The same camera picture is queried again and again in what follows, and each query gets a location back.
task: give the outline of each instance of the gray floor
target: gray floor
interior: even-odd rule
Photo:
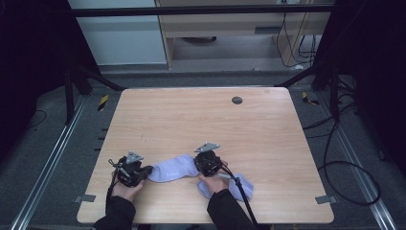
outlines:
[[[273,85],[283,82],[298,73],[294,67],[286,68],[278,59],[275,44],[270,37],[218,37],[214,43],[191,43],[179,39],[179,49],[174,54],[171,70],[141,71],[126,75],[105,75],[112,81],[127,87],[186,87],[186,86],[234,86]],[[301,80],[290,89],[292,100],[302,125],[308,126],[327,117],[322,105],[305,103],[302,92],[309,99],[322,101],[327,93],[312,92],[308,84],[311,77]],[[87,227],[78,223],[76,214],[79,204],[73,202],[76,195],[83,195],[90,175],[102,147],[100,137],[105,136],[120,92],[114,92],[91,80],[94,87],[91,96],[77,96],[76,102],[85,99],[83,111],[72,133],[57,167],[53,172],[42,198],[31,218],[30,226],[38,229],[75,229]],[[100,99],[108,94],[109,100],[103,111],[97,111]],[[343,104],[351,103],[343,98]],[[40,176],[56,141],[64,128],[64,91],[58,88],[44,94],[37,102],[37,109],[46,112],[46,118],[39,125],[28,128],[15,147],[12,159],[1,167],[0,174],[0,229],[9,229],[24,202],[29,196],[36,179]],[[45,113],[35,113],[32,125],[39,123]],[[362,166],[368,170],[382,190],[381,201],[385,204],[397,229],[406,229],[406,179],[395,164],[379,160],[378,149],[356,107],[341,116],[340,128],[345,131],[351,146]],[[329,132],[331,123],[307,130],[306,136]],[[308,138],[317,166],[323,163],[327,137]],[[328,149],[328,160],[346,160],[337,133],[334,133]],[[359,182],[350,167],[331,166],[328,169],[334,186],[346,196],[365,201]],[[328,186],[321,172],[327,194],[337,196],[338,203],[331,205],[335,220],[327,225],[318,224],[275,224],[275,229],[384,229],[379,226],[371,207],[354,205],[335,194]],[[157,225],[153,229],[185,229],[186,225]],[[202,229],[213,229],[202,226]]]

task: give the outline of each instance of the wooden table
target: wooden table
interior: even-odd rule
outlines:
[[[241,97],[234,104],[233,97]],[[117,162],[134,150],[143,166],[154,165],[205,142],[254,184],[251,207],[258,223],[329,223],[326,194],[298,115],[285,88],[149,88],[123,92],[90,179],[78,220],[104,216],[107,187]],[[137,223],[211,223],[209,200],[196,188],[197,177],[168,183],[147,181],[135,200]],[[246,211],[243,202],[240,205]]]

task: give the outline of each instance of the black cable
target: black cable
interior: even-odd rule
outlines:
[[[311,42],[311,48],[310,51],[302,51],[302,47],[305,41],[305,35],[302,36],[301,42],[299,44],[299,48],[298,48],[298,54],[300,57],[302,58],[307,58],[307,64],[309,66],[313,65],[314,62],[314,58],[316,57],[316,35],[312,36],[312,42]]]
[[[117,182],[119,182],[119,181],[116,181],[116,177],[117,177],[117,173],[119,172],[119,167],[121,166],[121,164],[115,164],[113,162],[113,160],[111,160],[111,159],[108,160],[108,163],[110,163],[115,168],[115,170],[114,170],[113,178],[111,179],[110,186],[107,189],[107,194],[105,196],[105,213],[106,214],[107,214],[107,208],[108,208],[108,203],[109,203],[110,197],[113,194],[113,188],[117,184]]]
[[[364,170],[364,169],[361,168],[360,166],[357,166],[357,165],[355,165],[355,164],[353,164],[353,163],[351,163],[351,162],[347,162],[347,161],[331,161],[331,162],[327,162],[328,146],[329,146],[329,143],[330,143],[332,134],[334,133],[334,130],[339,126],[339,123],[340,123],[340,122],[338,122],[338,121],[336,121],[336,122],[334,123],[333,129],[331,130],[331,132],[330,132],[330,134],[329,134],[329,136],[328,136],[327,144],[326,144],[326,148],[325,148],[325,153],[324,153],[323,165],[322,165],[320,168],[318,168],[318,171],[321,170],[321,169],[324,169],[325,177],[326,177],[326,181],[327,181],[328,185],[331,187],[331,189],[332,189],[337,195],[339,195],[341,198],[345,199],[346,201],[348,201],[348,202],[350,202],[350,203],[353,203],[353,204],[361,205],[361,206],[370,206],[370,205],[372,205],[372,204],[375,204],[375,203],[380,199],[380,197],[381,197],[381,192],[380,192],[379,184],[376,182],[376,180],[372,177],[372,175],[371,175],[369,172],[367,172],[366,170]],[[342,193],[340,193],[340,192],[333,186],[333,184],[331,183],[331,181],[330,181],[330,179],[329,179],[329,177],[328,177],[328,173],[327,173],[327,166],[333,165],[333,164],[348,164],[348,165],[354,166],[355,168],[357,168],[357,169],[361,170],[362,172],[364,172],[365,174],[367,174],[367,175],[370,177],[370,179],[371,179],[373,185],[375,186],[375,188],[376,188],[376,190],[377,190],[376,198],[375,198],[373,201],[370,201],[370,202],[360,202],[360,201],[357,201],[357,200],[353,200],[353,199],[351,199],[351,198],[349,198],[349,197],[343,195]]]
[[[341,100],[344,97],[353,97],[354,95],[352,93],[346,93],[346,94],[342,94],[338,97],[338,100]]]
[[[32,128],[32,127],[37,127],[39,124],[41,124],[43,121],[45,121],[45,119],[47,118],[47,113],[44,110],[36,110],[35,112],[42,112],[44,114],[44,117],[42,118],[41,121],[39,121],[38,123],[32,125],[32,126],[28,126],[27,128]]]
[[[324,135],[318,135],[318,136],[309,136],[309,137],[305,137],[305,138],[318,138],[318,137],[325,137],[325,136],[329,136],[330,135],[330,132],[329,133],[327,133],[327,134],[324,134]]]
[[[253,210],[251,209],[250,203],[248,202],[247,195],[245,194],[244,190],[242,189],[242,185],[241,185],[241,182],[239,181],[239,178],[234,177],[233,173],[231,172],[231,170],[226,165],[224,165],[224,164],[219,165],[219,164],[215,163],[214,161],[211,161],[211,160],[208,160],[208,159],[203,159],[203,160],[218,166],[221,170],[223,170],[228,175],[230,175],[232,179],[234,179],[234,181],[236,182],[236,185],[237,185],[237,187],[239,189],[239,192],[242,195],[242,199],[244,200],[245,206],[247,207],[247,211],[248,211],[248,214],[251,217],[251,221],[253,222],[254,226],[258,229],[257,219],[255,218]]]
[[[350,104],[348,104],[348,105],[342,107],[342,108],[340,109],[340,115],[341,115],[341,114],[345,114],[345,113],[346,113],[346,109],[348,109],[348,108],[351,107],[351,106],[354,106],[354,103],[350,103]],[[314,128],[314,127],[319,127],[320,125],[322,125],[322,124],[328,122],[328,121],[331,120],[331,119],[333,119],[333,116],[327,117],[327,118],[325,118],[325,119],[323,119],[323,120],[321,120],[321,121],[319,121],[319,122],[315,122],[315,123],[313,123],[312,125],[305,126],[305,127],[303,127],[303,130],[311,129],[311,128]]]
[[[296,63],[296,64],[294,64],[294,65],[287,65],[287,64],[285,64],[285,63],[283,62],[283,58],[282,58],[282,64],[283,64],[283,66],[284,66],[284,67],[294,67],[294,66],[296,66],[297,64],[304,64],[305,61],[299,61],[299,60],[297,60],[297,59],[295,58],[295,56],[293,55],[293,48],[292,48],[292,45],[291,45],[291,43],[290,43],[289,36],[287,35],[287,30],[286,30],[286,12],[283,14],[283,21],[282,21],[281,29],[280,29],[280,31],[279,31],[279,33],[278,33],[277,40],[276,40],[276,42],[277,42],[277,49],[278,49],[278,52],[279,52],[279,54],[280,54],[280,57],[282,57],[282,53],[281,53],[281,50],[280,50],[280,48],[279,48],[279,37],[280,37],[280,34],[281,34],[281,32],[282,32],[282,28],[284,28],[284,33],[285,33],[285,35],[286,35],[287,43],[289,44],[290,55],[295,59],[295,61],[298,62],[298,63]]]

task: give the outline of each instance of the person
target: person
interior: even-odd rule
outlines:
[[[207,184],[209,191],[213,194],[209,200],[207,212],[218,230],[257,230],[228,190],[229,179],[218,175],[205,177],[203,174],[198,177]],[[128,188],[118,182],[113,188],[106,216],[96,221],[91,229],[130,230],[136,213],[133,201],[144,187],[144,184],[145,181],[143,180],[136,187]]]

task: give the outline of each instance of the power cord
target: power cord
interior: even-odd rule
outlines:
[[[292,44],[290,43],[289,36],[287,35],[287,29],[286,29],[286,15],[287,15],[287,13],[285,12],[285,13],[283,14],[283,21],[282,21],[282,25],[281,25],[280,32],[278,33],[278,36],[277,36],[277,39],[276,39],[276,43],[277,43],[277,49],[278,49],[278,52],[279,52],[279,54],[280,54],[280,57],[282,57],[282,53],[281,53],[281,50],[280,50],[280,48],[279,48],[279,37],[280,37],[280,34],[281,34],[281,32],[282,32],[282,28],[284,28],[284,33],[285,33],[285,35],[286,35],[286,40],[287,40],[287,43],[288,43],[288,45],[289,45],[290,55],[291,55],[291,56],[293,57],[293,59],[295,59],[295,61],[298,62],[298,63],[296,63],[296,64],[294,64],[294,65],[287,65],[287,64],[285,64],[285,63],[283,62],[283,59],[282,59],[282,64],[283,64],[284,67],[294,67],[294,66],[296,66],[297,64],[304,64],[304,63],[306,63],[306,61],[297,60],[296,57],[295,57],[294,54],[293,54]]]
[[[367,171],[366,171],[365,169],[363,169],[362,167],[360,167],[360,166],[358,166],[358,165],[355,165],[355,164],[353,164],[353,163],[351,163],[351,162],[348,162],[348,161],[330,161],[330,162],[327,161],[328,146],[329,146],[329,144],[330,144],[332,134],[334,133],[334,130],[339,126],[339,123],[340,123],[339,121],[336,121],[336,122],[334,123],[333,128],[332,128],[332,130],[331,130],[331,132],[330,132],[330,134],[329,134],[329,136],[328,136],[327,144],[326,144],[326,148],[325,148],[325,153],[324,153],[323,165],[318,168],[318,171],[324,169],[324,173],[325,173],[325,177],[326,177],[326,181],[327,181],[328,185],[331,187],[331,189],[332,189],[337,195],[339,195],[339,196],[340,196],[341,198],[343,198],[344,200],[346,200],[346,201],[348,201],[348,202],[350,202],[350,203],[356,204],[356,205],[360,205],[360,206],[370,206],[370,205],[373,205],[373,204],[375,204],[375,203],[380,199],[380,197],[381,197],[381,191],[380,191],[379,184],[376,182],[376,180],[373,178],[373,176],[372,176],[369,172],[367,172]],[[370,202],[361,202],[361,201],[357,201],[357,200],[354,200],[354,199],[352,199],[352,198],[349,198],[348,196],[345,196],[345,195],[343,195],[342,193],[340,193],[340,192],[334,187],[334,185],[331,183],[331,180],[329,179],[328,173],[327,173],[327,166],[334,165],[334,164],[350,165],[350,166],[355,167],[355,168],[358,169],[358,170],[361,170],[363,173],[365,173],[365,174],[371,179],[373,185],[375,186],[375,189],[377,190],[376,198],[375,198],[373,201],[370,201]]]
[[[115,170],[114,170],[113,178],[111,179],[110,186],[107,189],[107,194],[105,196],[105,212],[106,212],[106,214],[107,214],[107,208],[108,208],[108,203],[109,203],[110,197],[113,194],[113,188],[119,182],[118,180],[116,181],[116,177],[117,177],[117,174],[119,172],[119,167],[121,166],[120,163],[115,164],[112,159],[109,159],[108,163],[110,163],[110,165],[112,165],[115,168]]]
[[[42,118],[41,121],[37,122],[37,123],[34,124],[34,125],[28,126],[27,128],[37,127],[37,126],[39,126],[39,124],[41,124],[42,122],[44,122],[45,119],[47,118],[47,113],[46,113],[44,110],[38,109],[38,110],[36,110],[35,112],[41,112],[41,113],[43,113],[43,114],[44,114],[44,117]]]
[[[314,58],[316,58],[316,44],[317,44],[316,35],[312,36],[310,51],[302,51],[304,41],[305,41],[305,35],[302,36],[301,43],[299,44],[298,54],[302,58],[307,58],[307,65],[310,67],[313,65]]]
[[[355,105],[355,103],[350,103],[350,104],[348,104],[348,105],[342,107],[342,108],[340,109],[340,115],[347,113],[346,110],[349,109],[349,108],[351,108],[351,107],[353,107],[354,105]],[[308,130],[308,129],[312,129],[312,128],[314,128],[314,127],[318,127],[318,126],[320,126],[320,125],[322,125],[322,124],[328,122],[329,120],[331,120],[331,119],[333,119],[333,118],[334,118],[333,116],[329,116],[329,117],[327,117],[327,118],[325,118],[325,119],[323,119],[323,120],[321,120],[321,121],[319,121],[319,122],[313,123],[312,125],[304,126],[304,127],[303,127],[303,130]]]

